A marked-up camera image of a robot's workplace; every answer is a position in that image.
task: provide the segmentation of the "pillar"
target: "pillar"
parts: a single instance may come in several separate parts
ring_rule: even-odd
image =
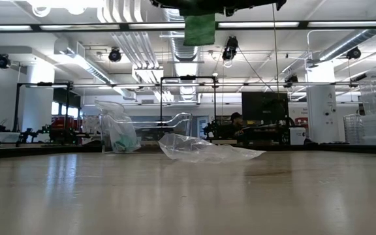
[[[28,66],[25,83],[54,82],[55,69],[48,63]],[[21,130],[32,128],[37,131],[46,124],[52,123],[53,88],[22,87],[23,112],[19,116]]]
[[[332,61],[308,68],[308,82],[335,82]],[[329,143],[339,141],[339,123],[336,107],[335,86],[311,86],[307,88],[309,135],[312,141]]]

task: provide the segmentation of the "ceiling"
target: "ceiling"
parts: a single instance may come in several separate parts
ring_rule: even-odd
[[[150,5],[149,0],[142,2],[142,17],[147,22],[163,22],[162,9]],[[255,7],[239,10],[232,17],[216,15],[217,21],[262,21],[273,20],[272,6]],[[287,4],[275,13],[276,20],[376,20],[376,0],[288,0]],[[31,6],[24,1],[0,1],[0,24],[71,24],[71,23],[99,23],[96,9],[87,9],[81,15],[72,15],[65,9],[52,9],[44,18],[37,18],[31,13]],[[346,37],[351,31],[312,32],[307,45],[307,31],[217,31],[215,44],[201,47],[201,60],[198,75],[209,76],[217,72],[220,82],[259,82],[257,74],[265,82],[274,82],[274,78],[288,67],[294,59],[308,49],[320,52]],[[159,63],[169,68],[166,73],[172,74],[173,66],[169,39],[161,35],[167,32],[149,32],[149,39],[157,55]],[[221,62],[221,51],[228,36],[236,35],[239,50],[231,68],[224,68]],[[275,55],[275,36],[278,54]],[[64,64],[54,55],[54,42],[59,37],[68,37],[81,42],[86,47],[86,56],[94,61],[108,74],[117,76],[130,74],[132,64],[123,58],[120,63],[111,63],[108,53],[113,46],[117,46],[109,33],[20,33],[0,35],[0,46],[30,46],[48,58],[56,61],[58,68],[56,80],[73,80],[75,84],[90,84],[98,82],[92,75],[77,65]],[[376,67],[376,37],[369,39],[359,46],[362,57],[369,57],[362,62],[351,61],[348,67],[346,60],[335,61],[336,80],[345,80],[349,76]],[[304,80],[305,70],[296,71],[299,79]],[[120,82],[131,83],[130,76],[124,76]],[[199,92],[208,92],[210,88],[197,88]],[[261,88],[245,87],[244,91]],[[225,87],[224,92],[236,92],[239,87]],[[86,94],[113,95],[114,91],[86,89]]]

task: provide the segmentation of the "person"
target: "person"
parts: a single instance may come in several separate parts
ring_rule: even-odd
[[[235,112],[230,117],[231,124],[228,127],[228,135],[232,138],[237,138],[241,135],[243,135],[243,119],[242,115],[238,112]]]

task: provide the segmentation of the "white ceiling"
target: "white ceiling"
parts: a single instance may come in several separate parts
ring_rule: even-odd
[[[162,9],[150,5],[149,0],[144,0],[142,4],[142,16],[148,22],[163,22]],[[216,15],[219,21],[257,21],[272,20],[272,6],[255,7],[253,9],[239,10],[232,17]],[[275,13],[276,20],[366,20],[376,19],[376,0],[288,0],[287,4]],[[26,2],[0,1],[0,24],[32,24],[38,21],[44,24],[69,24],[69,23],[95,23],[98,22],[96,10],[88,9],[85,13],[75,16],[69,14],[64,9],[54,9],[45,18],[33,17],[31,7]],[[255,72],[251,69],[246,59],[252,67],[257,70],[259,76],[264,78],[265,82],[273,80],[277,71],[282,71],[293,59],[285,59],[288,52],[290,57],[299,57],[307,50],[307,31],[278,31],[276,32],[278,60],[275,54],[271,53],[275,49],[275,40],[273,31],[217,31],[215,34],[215,44],[202,47],[202,60],[204,63],[199,65],[199,75],[211,75],[218,72],[219,77],[225,82],[258,82]],[[337,41],[346,37],[349,31],[340,32],[314,32],[310,36],[310,50],[323,51]],[[149,38],[153,49],[157,53],[160,63],[167,64],[170,58],[170,45],[168,39],[160,37],[166,32],[151,32]],[[244,52],[238,52],[231,68],[224,68],[220,62],[219,52],[225,46],[227,37],[236,35],[239,41],[240,49]],[[30,46],[39,52],[47,55],[49,58],[58,61],[54,55],[54,41],[59,37],[68,37],[80,41],[88,49],[86,55],[93,61],[103,60],[104,63],[96,62],[110,74],[130,74],[132,65],[130,63],[110,63],[108,61],[108,51],[115,45],[109,33],[64,33],[62,35],[47,33],[28,33],[28,34],[4,34],[0,35],[0,46]],[[362,57],[376,52],[376,37],[360,45]],[[214,58],[208,53],[214,52]],[[101,58],[96,56],[97,52],[103,52]],[[61,71],[57,72],[58,80],[74,80],[75,83],[92,82],[92,76],[76,65],[61,64],[58,61]],[[352,66],[350,69],[340,69],[336,73],[337,80],[343,80],[359,72],[366,71],[376,67],[376,56]],[[301,79],[304,78],[304,70],[298,71]],[[225,88],[225,91],[237,91],[238,87]],[[99,89],[88,90],[91,94],[110,95],[113,91],[102,91]]]

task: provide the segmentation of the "plastic bag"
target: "plastic bag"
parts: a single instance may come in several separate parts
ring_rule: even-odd
[[[116,102],[95,101],[101,111],[101,138],[103,149],[112,148],[114,153],[129,153],[140,148],[131,118],[122,105]]]
[[[164,154],[171,159],[190,163],[229,163],[258,157],[265,151],[235,148],[229,145],[216,146],[203,139],[166,134],[159,141]]]

